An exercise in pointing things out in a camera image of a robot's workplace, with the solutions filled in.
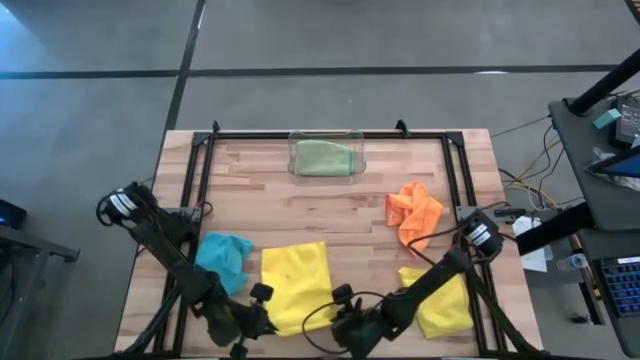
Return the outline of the black device with blue light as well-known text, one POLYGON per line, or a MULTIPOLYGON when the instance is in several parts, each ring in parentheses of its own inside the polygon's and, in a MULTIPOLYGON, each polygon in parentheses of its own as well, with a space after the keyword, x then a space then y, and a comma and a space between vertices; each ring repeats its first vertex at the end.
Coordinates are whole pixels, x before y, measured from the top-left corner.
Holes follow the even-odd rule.
POLYGON ((0 199, 0 226, 19 230, 27 216, 27 211, 17 205, 0 199))

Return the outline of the blue microfiber towel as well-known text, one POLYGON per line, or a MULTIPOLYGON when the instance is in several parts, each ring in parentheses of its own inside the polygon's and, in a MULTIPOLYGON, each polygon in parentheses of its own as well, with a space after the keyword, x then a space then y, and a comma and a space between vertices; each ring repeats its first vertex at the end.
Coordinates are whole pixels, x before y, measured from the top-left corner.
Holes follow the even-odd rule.
POLYGON ((242 290, 248 281, 243 271, 253 243, 244 237, 208 232, 200 242, 195 263, 203 269, 216 272, 229 295, 242 290))

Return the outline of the orange microfiber towel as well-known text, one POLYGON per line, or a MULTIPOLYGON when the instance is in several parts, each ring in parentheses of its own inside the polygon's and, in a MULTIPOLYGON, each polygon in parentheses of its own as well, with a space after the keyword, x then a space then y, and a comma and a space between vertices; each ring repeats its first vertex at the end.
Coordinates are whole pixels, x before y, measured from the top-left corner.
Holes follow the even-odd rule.
POLYGON ((442 211, 443 205, 421 182, 407 183, 397 194, 386 196, 386 225, 397 228, 405 247, 416 238, 434 234, 442 211))

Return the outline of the black aluminium frame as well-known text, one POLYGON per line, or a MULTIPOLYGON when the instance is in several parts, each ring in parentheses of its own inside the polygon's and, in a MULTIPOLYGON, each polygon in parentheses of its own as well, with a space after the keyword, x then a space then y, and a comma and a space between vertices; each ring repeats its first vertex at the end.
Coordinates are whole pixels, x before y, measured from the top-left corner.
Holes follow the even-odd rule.
MULTIPOLYGON (((443 205, 438 230, 455 226, 457 206, 486 206, 504 200, 501 179, 486 129, 371 131, 384 138, 365 139, 367 167, 354 178, 298 178, 288 172, 289 134, 219 131, 208 176, 206 198, 213 211, 204 218, 202 232, 219 231, 249 238, 255 250, 245 263, 247 289, 236 297, 250 301, 249 290, 261 281, 261 251, 294 244, 324 241, 331 285, 350 283, 355 292, 386 294, 401 285, 401 267, 427 268, 397 240, 396 228, 385 223, 385 198, 411 181, 422 182, 443 205)), ((154 193, 163 207, 198 203, 202 166, 209 145, 192 146, 206 131, 170 131, 162 146, 154 193)), ((130 346, 161 304, 166 271, 146 251, 136 258, 114 352, 130 346)), ((515 327, 532 345, 542 348, 531 297, 517 246, 507 239, 502 253, 490 265, 498 302, 515 327)), ((227 357, 207 334, 206 321, 187 311, 178 353, 178 306, 165 330, 164 345, 150 344, 148 353, 184 357, 227 357)), ((372 357, 478 355, 476 340, 498 349, 492 321, 484 304, 478 333, 466 330, 448 337, 424 339, 413 324, 393 342, 382 340, 372 357)))

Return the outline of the dark grey desk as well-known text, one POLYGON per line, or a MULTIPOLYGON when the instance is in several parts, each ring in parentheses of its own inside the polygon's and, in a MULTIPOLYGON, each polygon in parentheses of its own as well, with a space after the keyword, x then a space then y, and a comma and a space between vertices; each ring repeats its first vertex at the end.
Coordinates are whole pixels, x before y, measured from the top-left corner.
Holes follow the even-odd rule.
POLYGON ((581 230, 578 237, 594 272, 595 281, 616 337, 625 355, 640 359, 640 316, 618 318, 606 292, 600 262, 610 258, 640 256, 640 233, 581 230))

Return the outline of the clear plastic bag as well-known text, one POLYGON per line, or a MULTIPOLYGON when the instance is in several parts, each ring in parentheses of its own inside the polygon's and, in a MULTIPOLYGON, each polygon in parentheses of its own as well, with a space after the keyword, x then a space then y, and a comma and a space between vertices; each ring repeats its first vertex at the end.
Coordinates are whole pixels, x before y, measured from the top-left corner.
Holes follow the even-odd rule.
MULTIPOLYGON (((595 164, 598 161, 607 160, 615 156, 614 153, 603 151, 599 147, 594 147, 592 151, 593 151, 593 159, 594 159, 593 164, 595 164)), ((629 188, 631 190, 640 192, 640 178, 599 174, 593 170, 591 170, 590 173, 603 181, 607 181, 611 184, 615 184, 617 186, 629 188)))

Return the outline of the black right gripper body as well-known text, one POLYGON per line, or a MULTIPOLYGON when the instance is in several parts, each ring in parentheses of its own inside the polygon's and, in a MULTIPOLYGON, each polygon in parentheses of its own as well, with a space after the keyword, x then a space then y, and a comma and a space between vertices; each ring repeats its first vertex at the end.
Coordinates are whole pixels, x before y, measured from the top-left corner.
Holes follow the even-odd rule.
POLYGON ((344 284, 332 291, 334 303, 340 306, 330 326, 334 341, 352 359, 366 359, 384 333, 383 320, 375 307, 362 307, 362 299, 355 302, 351 286, 344 284))

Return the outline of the grey metal table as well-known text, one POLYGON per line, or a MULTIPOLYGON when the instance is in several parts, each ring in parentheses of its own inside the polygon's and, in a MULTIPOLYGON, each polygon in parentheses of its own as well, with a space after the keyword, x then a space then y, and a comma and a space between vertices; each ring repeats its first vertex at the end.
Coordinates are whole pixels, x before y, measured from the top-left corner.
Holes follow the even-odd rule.
POLYGON ((49 255, 60 256, 65 262, 75 262, 80 254, 80 249, 63 246, 6 226, 0 226, 0 240, 42 250, 49 255))

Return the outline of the backlit keyboard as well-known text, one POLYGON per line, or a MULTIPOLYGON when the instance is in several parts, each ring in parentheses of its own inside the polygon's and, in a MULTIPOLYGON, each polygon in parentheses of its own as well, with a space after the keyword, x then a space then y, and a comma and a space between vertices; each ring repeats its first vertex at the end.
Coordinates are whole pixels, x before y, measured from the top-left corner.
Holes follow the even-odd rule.
POLYGON ((640 256, 604 259, 600 270, 616 316, 640 316, 640 256))

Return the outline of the green microfiber towel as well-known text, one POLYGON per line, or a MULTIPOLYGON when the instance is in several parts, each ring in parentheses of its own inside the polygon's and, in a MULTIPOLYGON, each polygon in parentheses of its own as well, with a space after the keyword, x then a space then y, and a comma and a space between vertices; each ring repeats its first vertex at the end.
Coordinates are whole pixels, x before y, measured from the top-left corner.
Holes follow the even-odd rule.
POLYGON ((296 144, 293 172, 300 176, 350 176, 356 170, 355 151, 345 145, 323 140, 303 140, 296 144))

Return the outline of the grey side table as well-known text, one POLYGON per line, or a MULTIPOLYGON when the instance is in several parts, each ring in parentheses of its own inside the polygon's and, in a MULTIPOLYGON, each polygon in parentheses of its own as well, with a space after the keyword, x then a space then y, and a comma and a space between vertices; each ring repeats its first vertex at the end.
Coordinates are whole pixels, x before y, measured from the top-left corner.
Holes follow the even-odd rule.
POLYGON ((607 132, 593 126, 593 121, 610 107, 611 102, 603 100, 578 116, 569 111, 564 100, 548 105, 552 123, 560 136, 595 226, 601 231, 640 231, 640 192, 618 186, 586 171, 596 160, 594 147, 608 153, 618 152, 609 144, 607 132))

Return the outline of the white paper sheet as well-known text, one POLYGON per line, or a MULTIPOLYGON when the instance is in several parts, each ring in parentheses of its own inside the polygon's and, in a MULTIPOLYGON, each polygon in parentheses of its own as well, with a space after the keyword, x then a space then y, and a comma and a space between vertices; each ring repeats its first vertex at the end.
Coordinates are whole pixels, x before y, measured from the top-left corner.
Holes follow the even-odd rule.
MULTIPOLYGON (((521 235, 541 224, 537 217, 520 216, 512 224, 512 230, 515 236, 521 235)), ((553 252, 550 245, 546 245, 541 249, 535 250, 527 255, 520 257, 522 266, 525 270, 546 273, 547 262, 553 259, 553 252)))

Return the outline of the black electronic device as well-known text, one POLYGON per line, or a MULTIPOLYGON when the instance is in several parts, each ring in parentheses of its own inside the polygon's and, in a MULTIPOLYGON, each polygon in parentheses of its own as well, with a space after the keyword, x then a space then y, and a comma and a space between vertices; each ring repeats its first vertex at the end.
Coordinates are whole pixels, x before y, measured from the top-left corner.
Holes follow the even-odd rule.
POLYGON ((631 147, 640 135, 640 100, 633 96, 616 100, 616 110, 620 113, 610 132, 610 139, 616 146, 631 147))

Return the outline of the clear plastic bottle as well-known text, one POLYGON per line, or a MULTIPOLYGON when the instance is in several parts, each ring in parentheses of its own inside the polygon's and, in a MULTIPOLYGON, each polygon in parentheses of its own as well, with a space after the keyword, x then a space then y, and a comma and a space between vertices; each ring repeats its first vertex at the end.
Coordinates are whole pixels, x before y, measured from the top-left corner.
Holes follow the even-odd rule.
POLYGON ((579 271, 588 266, 588 260, 583 253, 576 253, 556 262, 556 268, 561 272, 579 271))

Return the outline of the yellow microfiber towel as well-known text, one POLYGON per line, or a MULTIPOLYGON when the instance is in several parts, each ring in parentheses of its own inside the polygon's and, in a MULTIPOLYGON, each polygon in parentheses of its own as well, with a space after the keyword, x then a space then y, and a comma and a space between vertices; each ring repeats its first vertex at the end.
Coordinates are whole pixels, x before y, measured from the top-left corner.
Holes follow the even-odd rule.
POLYGON ((414 319, 425 338, 451 335, 474 325, 461 275, 455 275, 422 301, 414 319))
POLYGON ((326 245, 312 242, 261 253, 261 280, 273 288, 265 303, 270 321, 279 336, 292 336, 306 330, 328 326, 335 311, 325 307, 306 322, 304 319, 319 307, 333 301, 326 245))

